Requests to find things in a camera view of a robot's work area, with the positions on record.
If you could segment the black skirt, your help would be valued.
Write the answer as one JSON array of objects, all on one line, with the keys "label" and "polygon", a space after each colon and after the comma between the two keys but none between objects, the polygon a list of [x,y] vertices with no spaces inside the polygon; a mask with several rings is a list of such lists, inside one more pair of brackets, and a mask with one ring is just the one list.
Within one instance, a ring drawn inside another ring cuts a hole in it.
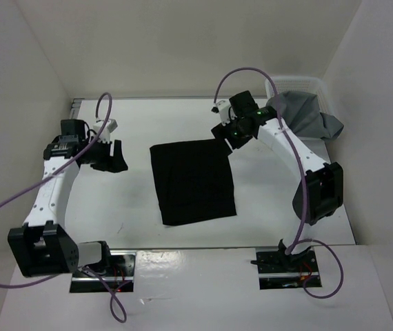
[{"label": "black skirt", "polygon": [[163,225],[179,226],[236,215],[231,149],[218,139],[150,148]]}]

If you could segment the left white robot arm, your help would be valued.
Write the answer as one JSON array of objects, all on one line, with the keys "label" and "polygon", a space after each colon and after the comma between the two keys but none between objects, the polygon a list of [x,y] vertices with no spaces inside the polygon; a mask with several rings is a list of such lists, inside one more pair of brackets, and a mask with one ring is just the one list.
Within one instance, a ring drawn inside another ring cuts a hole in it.
[{"label": "left white robot arm", "polygon": [[78,119],[61,121],[61,134],[43,152],[45,183],[20,228],[8,233],[8,243],[25,277],[74,273],[83,266],[103,276],[113,266],[105,241],[76,243],[65,231],[70,192],[80,167],[118,173],[128,170],[121,141],[112,141],[114,119],[97,120],[92,129]]}]

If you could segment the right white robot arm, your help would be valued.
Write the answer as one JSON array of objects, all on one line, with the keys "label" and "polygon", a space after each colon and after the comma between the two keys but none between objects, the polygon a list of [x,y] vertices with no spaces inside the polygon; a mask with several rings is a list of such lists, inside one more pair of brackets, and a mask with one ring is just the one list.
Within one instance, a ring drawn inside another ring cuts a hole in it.
[{"label": "right white robot arm", "polygon": [[229,100],[214,102],[212,111],[221,119],[212,134],[230,152],[256,139],[295,176],[298,187],[292,208],[299,224],[294,233],[279,241],[277,256],[281,268],[295,270],[310,251],[320,220],[332,216],[343,205],[343,168],[337,162],[326,162],[293,133],[282,116],[279,96],[260,107],[251,93],[244,91]]}]

